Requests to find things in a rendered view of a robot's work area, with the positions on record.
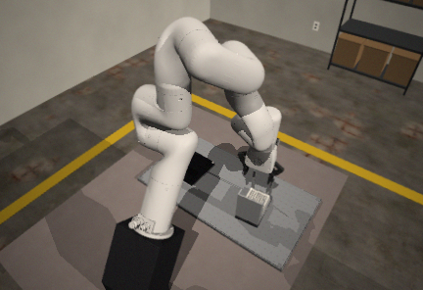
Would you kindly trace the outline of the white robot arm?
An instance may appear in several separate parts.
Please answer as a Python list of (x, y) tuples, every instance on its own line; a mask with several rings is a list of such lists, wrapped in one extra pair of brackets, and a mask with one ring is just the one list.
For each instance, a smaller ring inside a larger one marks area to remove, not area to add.
[(281, 113), (265, 107), (258, 93), (264, 68), (252, 51), (236, 40), (220, 44), (202, 22), (191, 17), (172, 22), (161, 34), (154, 73), (156, 87), (139, 87), (131, 112), (139, 143), (164, 158), (153, 166), (140, 213), (129, 227), (149, 238), (166, 239), (173, 234), (172, 216), (199, 143), (197, 133), (187, 127), (192, 118), (191, 76), (224, 90), (237, 113), (232, 129), (256, 151), (279, 145)]

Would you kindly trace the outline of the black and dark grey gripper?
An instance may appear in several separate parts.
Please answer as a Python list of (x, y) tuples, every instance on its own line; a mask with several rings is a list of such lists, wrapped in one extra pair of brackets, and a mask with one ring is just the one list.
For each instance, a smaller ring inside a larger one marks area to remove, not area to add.
[[(264, 152), (264, 153), (263, 153)], [(244, 158), (243, 156), (246, 156)], [(267, 184), (269, 181), (272, 182), (273, 176), (278, 175), (284, 171), (284, 168), (276, 162), (277, 146), (270, 151), (256, 151), (250, 145), (247, 151), (239, 152), (238, 157), (240, 162), (243, 164), (244, 175), (250, 168), (260, 170), (265, 173), (269, 173)], [(277, 168), (277, 170), (274, 169)], [(271, 178), (270, 178), (271, 177)]]

